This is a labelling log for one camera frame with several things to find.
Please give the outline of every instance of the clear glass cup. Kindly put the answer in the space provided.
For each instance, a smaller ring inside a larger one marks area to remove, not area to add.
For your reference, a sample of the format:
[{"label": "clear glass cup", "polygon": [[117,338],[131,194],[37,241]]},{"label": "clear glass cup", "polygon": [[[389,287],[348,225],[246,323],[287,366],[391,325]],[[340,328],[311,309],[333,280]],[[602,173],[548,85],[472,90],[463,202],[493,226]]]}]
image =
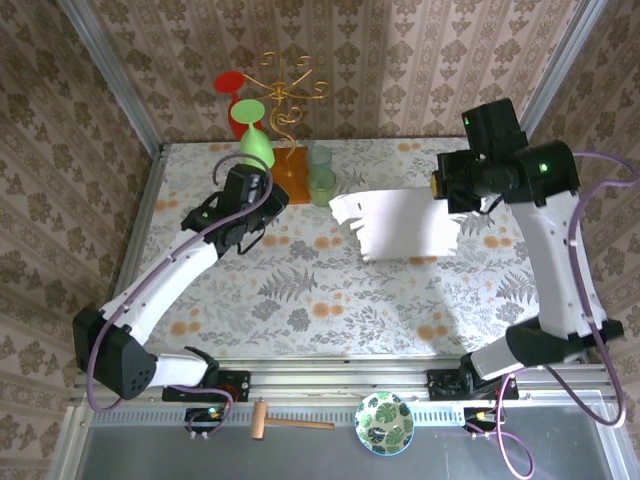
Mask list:
[{"label": "clear glass cup", "polygon": [[336,189],[336,174],[328,168],[315,168],[307,177],[307,186],[311,203],[317,207],[326,207]]},{"label": "clear glass cup", "polygon": [[332,159],[333,152],[324,145],[313,145],[307,150],[307,166],[310,172],[317,168],[331,170]]}]

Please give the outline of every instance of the table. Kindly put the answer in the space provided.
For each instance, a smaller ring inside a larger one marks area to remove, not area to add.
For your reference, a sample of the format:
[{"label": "table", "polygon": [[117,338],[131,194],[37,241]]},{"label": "table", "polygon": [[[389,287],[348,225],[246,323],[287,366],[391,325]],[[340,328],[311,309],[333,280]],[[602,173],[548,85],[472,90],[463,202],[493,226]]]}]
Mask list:
[{"label": "table", "polygon": [[[313,143],[332,149],[339,193],[428,185],[436,154],[467,146],[458,138],[303,142]],[[141,271],[215,191],[213,165],[238,147],[171,146]],[[477,349],[536,315],[537,295],[508,207],[459,221],[456,256],[365,263],[355,234],[329,208],[289,206],[246,256],[229,251],[196,279],[150,343],[231,358]]]}]

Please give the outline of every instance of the gold metal stand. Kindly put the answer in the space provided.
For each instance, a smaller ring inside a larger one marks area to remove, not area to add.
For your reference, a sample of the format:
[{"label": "gold metal stand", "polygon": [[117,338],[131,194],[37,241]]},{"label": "gold metal stand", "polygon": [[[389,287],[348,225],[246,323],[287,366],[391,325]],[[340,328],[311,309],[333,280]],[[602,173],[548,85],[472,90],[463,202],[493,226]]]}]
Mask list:
[{"label": "gold metal stand", "polygon": [[283,110],[285,110],[287,99],[309,100],[326,98],[331,91],[331,87],[327,82],[316,82],[313,85],[313,90],[316,92],[315,95],[294,94],[292,90],[313,72],[313,59],[305,55],[296,60],[296,67],[308,67],[309,69],[297,80],[289,84],[284,82],[284,59],[281,55],[275,52],[266,52],[262,55],[260,63],[263,66],[270,66],[276,60],[278,61],[278,78],[271,85],[261,83],[249,75],[244,75],[244,77],[268,90],[268,93],[258,98],[258,100],[271,98],[274,101],[274,106],[269,115],[269,124],[274,132],[290,143],[288,148],[274,149],[276,163],[271,169],[274,182],[287,192],[290,204],[309,203],[311,198],[307,188],[307,175],[309,174],[306,159],[307,147],[298,147],[293,135],[282,130],[282,127],[292,125],[302,119],[302,109],[297,105],[293,105],[286,112]]}]

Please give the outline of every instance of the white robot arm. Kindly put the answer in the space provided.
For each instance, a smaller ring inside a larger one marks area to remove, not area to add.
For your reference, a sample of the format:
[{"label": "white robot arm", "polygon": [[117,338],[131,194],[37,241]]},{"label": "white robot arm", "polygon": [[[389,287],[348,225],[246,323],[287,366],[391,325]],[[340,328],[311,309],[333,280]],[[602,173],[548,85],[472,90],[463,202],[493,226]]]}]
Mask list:
[{"label": "white robot arm", "polygon": [[[288,201],[284,190],[274,185],[264,170],[249,165],[231,168],[223,191],[188,214],[182,230],[142,276],[100,310],[84,308],[76,315],[76,359],[80,369],[92,377],[88,382],[95,378],[125,400],[153,386],[216,387],[218,363],[207,354],[186,347],[184,354],[156,357],[143,346],[191,282],[229,248],[237,246],[241,255],[248,252]],[[243,250],[240,243],[244,235],[256,231],[262,234]],[[100,408],[92,398],[89,402]]]},{"label": "white robot arm", "polygon": [[470,149],[438,155],[434,196],[447,199],[450,213],[487,213],[480,211],[481,200],[500,195],[522,230],[540,303],[537,317],[463,356],[455,378],[436,385],[445,397],[475,398],[492,392],[505,374],[571,360],[595,344],[592,328],[605,341],[621,336],[623,328],[600,305],[580,230],[572,223],[580,184],[569,147],[559,141],[529,146],[509,99],[469,110],[463,120]]}]

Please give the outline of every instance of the torn paper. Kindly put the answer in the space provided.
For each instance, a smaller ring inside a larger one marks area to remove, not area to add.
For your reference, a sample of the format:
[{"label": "torn paper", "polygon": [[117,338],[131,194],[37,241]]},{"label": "torn paper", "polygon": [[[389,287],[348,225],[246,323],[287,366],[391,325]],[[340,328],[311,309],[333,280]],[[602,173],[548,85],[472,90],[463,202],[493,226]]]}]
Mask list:
[{"label": "torn paper", "polygon": [[340,195],[329,205],[339,224],[351,222],[365,261],[456,253],[457,216],[428,187]]}]

